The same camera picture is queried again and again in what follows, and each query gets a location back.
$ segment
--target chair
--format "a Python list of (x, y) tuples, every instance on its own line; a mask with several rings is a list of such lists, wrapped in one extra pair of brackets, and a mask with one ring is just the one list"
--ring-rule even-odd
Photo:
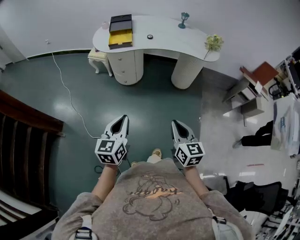
[(229, 188), (227, 177), (224, 179), (227, 187), (225, 198), (239, 212), (245, 209), (269, 216), (281, 210), (287, 200), (288, 190), (281, 188), (281, 182), (257, 186), (253, 182), (238, 181), (235, 187)]
[(95, 47), (93, 47), (92, 50), (90, 51), (89, 55), (88, 55), (88, 59), (89, 59), (89, 64), (93, 68), (95, 68), (96, 74), (99, 73), (99, 68), (95, 65), (94, 61), (102, 62), (104, 64), (104, 66), (106, 67), (109, 76), (111, 77), (113, 75), (113, 73), (110, 69), (110, 66), (109, 66), (109, 61), (108, 61), (108, 58), (107, 58), (107, 54), (105, 52), (100, 52)]

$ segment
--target cartoon print on shirt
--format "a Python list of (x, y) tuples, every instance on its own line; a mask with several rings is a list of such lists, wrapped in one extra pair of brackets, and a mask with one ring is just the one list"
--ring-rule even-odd
[(177, 195), (183, 192), (168, 184), (162, 175), (147, 172), (140, 176), (138, 185), (136, 191), (130, 192), (125, 200), (123, 212), (126, 214), (139, 214), (149, 217), (151, 221), (160, 221), (168, 217), (174, 204), (180, 204)]

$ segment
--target desk leg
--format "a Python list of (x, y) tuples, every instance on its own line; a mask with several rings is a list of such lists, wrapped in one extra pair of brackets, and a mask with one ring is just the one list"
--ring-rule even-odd
[(171, 81), (176, 88), (187, 89), (202, 70), (205, 61), (181, 53)]
[(135, 72), (138, 82), (144, 74), (144, 50), (135, 50)]

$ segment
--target green floor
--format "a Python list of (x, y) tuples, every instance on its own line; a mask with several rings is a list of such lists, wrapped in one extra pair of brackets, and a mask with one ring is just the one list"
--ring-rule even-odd
[[(101, 136), (114, 118), (127, 114), (130, 120), (127, 158), (146, 161), (152, 149), (161, 148), (163, 157), (172, 157), (171, 121), (188, 124), (199, 137), (201, 79), (196, 78), (187, 90), (171, 83), (175, 63), (156, 57), (145, 57), (144, 75), (139, 83), (123, 86), (109, 77), (104, 66), (100, 74), (88, 64), (87, 54), (55, 56), (63, 80), (72, 92), (72, 101), (85, 118), (93, 136)], [(90, 138), (79, 115), (72, 109), (68, 91), (52, 57), (43, 57), (9, 65), (2, 75), (0, 88), (22, 102), (65, 122), (65, 138), (56, 142), (50, 162), (50, 198), (65, 212), (76, 196), (89, 192), (99, 175)], [(128, 169), (123, 162), (121, 172)]]

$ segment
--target desk drawer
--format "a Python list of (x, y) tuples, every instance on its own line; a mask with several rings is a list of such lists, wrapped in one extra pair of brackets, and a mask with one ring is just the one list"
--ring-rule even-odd
[(136, 83), (135, 54), (134, 51), (108, 53), (116, 80), (123, 85)]
[(134, 51), (108, 53), (107, 57), (112, 66), (112, 70), (117, 73), (122, 71), (135, 72), (135, 54)]

